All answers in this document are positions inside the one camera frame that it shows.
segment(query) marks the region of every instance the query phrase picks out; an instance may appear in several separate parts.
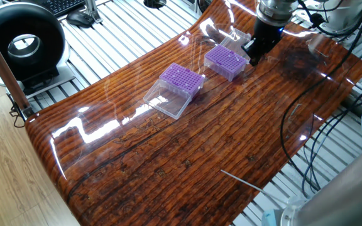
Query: computer mouse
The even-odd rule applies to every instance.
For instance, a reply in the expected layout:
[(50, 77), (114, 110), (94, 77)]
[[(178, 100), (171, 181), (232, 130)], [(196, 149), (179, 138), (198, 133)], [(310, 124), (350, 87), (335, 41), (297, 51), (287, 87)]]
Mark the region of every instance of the computer mouse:
[(90, 28), (94, 22), (91, 16), (79, 11), (70, 12), (67, 16), (67, 21), (69, 24), (81, 26), (83, 28)]

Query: metal pole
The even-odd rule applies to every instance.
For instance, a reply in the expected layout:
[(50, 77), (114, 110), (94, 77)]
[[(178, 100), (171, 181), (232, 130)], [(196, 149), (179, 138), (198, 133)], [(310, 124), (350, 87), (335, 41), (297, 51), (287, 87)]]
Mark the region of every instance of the metal pole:
[(362, 154), (304, 204), (291, 225), (362, 225)]
[(0, 77), (2, 78), (6, 88), (12, 95), (13, 100), (17, 103), (19, 108), (23, 112), (29, 112), (30, 104), (25, 94), (20, 89), (18, 82), (16, 81), (11, 69), (8, 67), (4, 57), (0, 52)]

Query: purple pipette tip rack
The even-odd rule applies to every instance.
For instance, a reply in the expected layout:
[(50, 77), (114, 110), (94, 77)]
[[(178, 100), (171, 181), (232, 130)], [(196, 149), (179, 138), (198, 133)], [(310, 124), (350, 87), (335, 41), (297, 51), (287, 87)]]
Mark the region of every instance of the purple pipette tip rack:
[(160, 79), (188, 92), (192, 97), (202, 88), (204, 78), (189, 69), (172, 63), (161, 75)]
[(242, 72), (246, 59), (222, 45), (206, 53), (204, 65), (226, 77), (230, 82)]

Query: metal grating floor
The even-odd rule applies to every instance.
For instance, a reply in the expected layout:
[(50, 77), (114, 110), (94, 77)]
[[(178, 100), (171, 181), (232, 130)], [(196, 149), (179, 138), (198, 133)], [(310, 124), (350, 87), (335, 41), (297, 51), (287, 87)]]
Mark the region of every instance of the metal grating floor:
[[(70, 45), (67, 65), (75, 79), (30, 99), (35, 111), (75, 94), (152, 51), (184, 32), (199, 17), (182, 0), (168, 0), (168, 7), (160, 11), (148, 9), (137, 0), (98, 0), (96, 3), (103, 19), (102, 24), (95, 24), (92, 28), (79, 28), (68, 24), (65, 17), (61, 19)], [(308, 27), (304, 21), (293, 19), (293, 22)], [(350, 40), (345, 42), (345, 45), (349, 46), (349, 42)], [(354, 54), (362, 55), (362, 42), (354, 50)], [(356, 84), (354, 93), (356, 90), (362, 91), (362, 81)], [(361, 119), (354, 114), (347, 115), (329, 137), (314, 161), (315, 173), (321, 186), (325, 186), (361, 154)], [(314, 140), (311, 138), (307, 144), (311, 145), (312, 142)], [(293, 160), (301, 170), (306, 169), (304, 149)], [(286, 164), (264, 189), (287, 201), (289, 197), (300, 196), (301, 181), (301, 176)], [(284, 208), (284, 205), (260, 193), (232, 225), (261, 225), (263, 211), (271, 208)]]

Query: transparent lid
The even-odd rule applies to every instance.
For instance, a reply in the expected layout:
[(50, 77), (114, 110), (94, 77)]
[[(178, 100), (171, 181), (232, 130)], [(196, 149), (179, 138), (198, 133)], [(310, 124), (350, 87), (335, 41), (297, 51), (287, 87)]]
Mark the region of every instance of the transparent lid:
[(250, 34), (246, 34), (238, 29), (233, 29), (223, 39), (220, 45), (226, 47), (227, 49), (247, 59), (247, 64), (248, 64), (248, 62), (250, 62), (250, 57), (246, 54), (246, 52), (242, 49), (241, 46), (249, 41), (251, 41)]
[(159, 79), (143, 97), (143, 100), (162, 113), (178, 119), (191, 102), (192, 96), (188, 92)]

